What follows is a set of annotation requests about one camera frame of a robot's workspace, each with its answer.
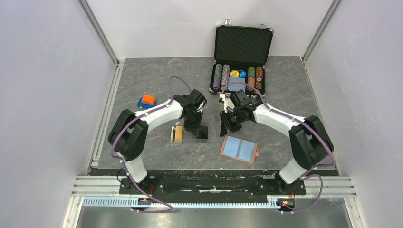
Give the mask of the clear acrylic card box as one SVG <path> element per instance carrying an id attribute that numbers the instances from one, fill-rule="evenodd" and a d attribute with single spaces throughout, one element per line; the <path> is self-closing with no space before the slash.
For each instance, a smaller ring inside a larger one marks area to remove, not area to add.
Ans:
<path id="1" fill-rule="evenodd" d="M 201 127 L 200 137 L 195 137 L 192 133 L 185 131 L 185 129 L 183 128 L 183 141 L 180 144 L 196 144 L 207 142 L 208 142 L 208 127 L 206 126 Z"/>

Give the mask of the tan leather card holder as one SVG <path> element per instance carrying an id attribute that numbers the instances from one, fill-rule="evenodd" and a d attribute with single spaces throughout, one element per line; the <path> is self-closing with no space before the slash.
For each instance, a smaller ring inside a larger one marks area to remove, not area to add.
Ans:
<path id="1" fill-rule="evenodd" d="M 259 149 L 254 142 L 225 136 L 220 155 L 253 164 L 255 158 L 259 156 Z"/>

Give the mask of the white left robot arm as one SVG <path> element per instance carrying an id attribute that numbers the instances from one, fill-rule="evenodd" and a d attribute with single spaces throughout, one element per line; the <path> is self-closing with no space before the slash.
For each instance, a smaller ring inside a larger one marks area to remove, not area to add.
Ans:
<path id="1" fill-rule="evenodd" d="M 143 152 L 147 134 L 154 128 L 176 119 L 183 119 L 184 130 L 193 134 L 196 140 L 208 139 L 208 128 L 201 125 L 205 96 L 194 89 L 189 95 L 174 95 L 166 102 L 139 112 L 123 110 L 109 136 L 111 155 L 120 159 L 131 179 L 131 187 L 137 193 L 149 189 L 147 170 L 144 167 Z"/>

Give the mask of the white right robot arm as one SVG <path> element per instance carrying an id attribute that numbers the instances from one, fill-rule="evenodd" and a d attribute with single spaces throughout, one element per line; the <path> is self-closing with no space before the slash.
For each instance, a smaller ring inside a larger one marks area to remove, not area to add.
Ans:
<path id="1" fill-rule="evenodd" d="M 239 131 L 242 124 L 252 121 L 268 126 L 290 140 L 292 159 L 279 171 L 274 186 L 277 192 L 286 194 L 294 187 L 294 182 L 321 161 L 334 159 L 334 146 L 321 120 L 311 115 L 301 117 L 285 113 L 270 106 L 263 98 L 252 99 L 242 90 L 220 94 L 219 102 L 224 104 L 220 113 L 220 136 Z"/>

